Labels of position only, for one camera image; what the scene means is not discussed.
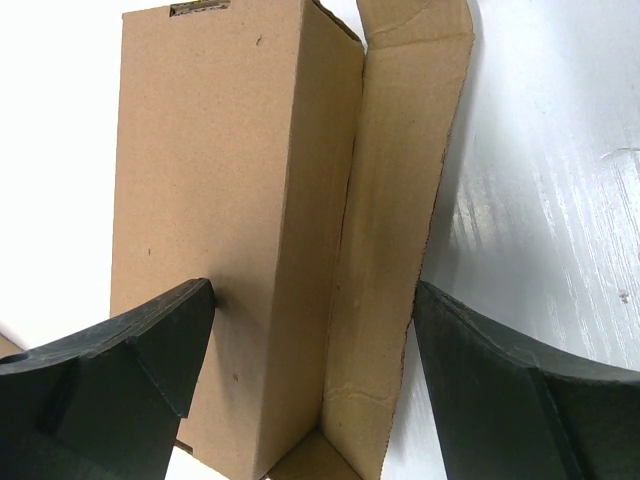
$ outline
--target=white surface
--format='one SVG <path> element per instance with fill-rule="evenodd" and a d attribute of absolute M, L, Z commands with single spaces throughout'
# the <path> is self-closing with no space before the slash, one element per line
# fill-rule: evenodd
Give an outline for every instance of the white surface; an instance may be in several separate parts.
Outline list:
<path fill-rule="evenodd" d="M 0 331 L 25 348 L 108 316 L 120 14 L 164 3 L 36 0 L 2 17 Z M 354 0 L 324 3 L 362 31 Z M 638 3 L 472 7 L 423 277 L 547 343 L 639 369 Z M 414 335 L 385 480 L 446 478 Z M 168 478 L 216 476 L 177 451 Z"/>

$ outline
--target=top box flap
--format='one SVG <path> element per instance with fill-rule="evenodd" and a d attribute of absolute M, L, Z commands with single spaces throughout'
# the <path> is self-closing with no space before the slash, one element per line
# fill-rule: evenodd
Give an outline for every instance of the top box flap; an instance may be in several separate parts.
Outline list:
<path fill-rule="evenodd" d="M 466 0 L 357 0 L 369 48 L 473 35 Z"/>

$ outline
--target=open cardboard box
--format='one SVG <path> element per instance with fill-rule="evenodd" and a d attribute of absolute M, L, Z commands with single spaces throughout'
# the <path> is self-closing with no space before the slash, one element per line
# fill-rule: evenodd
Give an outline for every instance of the open cardboard box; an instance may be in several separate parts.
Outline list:
<path fill-rule="evenodd" d="M 111 313 L 211 278 L 179 440 L 231 480 L 382 469 L 473 34 L 465 0 L 358 3 L 366 62 L 312 0 L 124 16 Z"/>

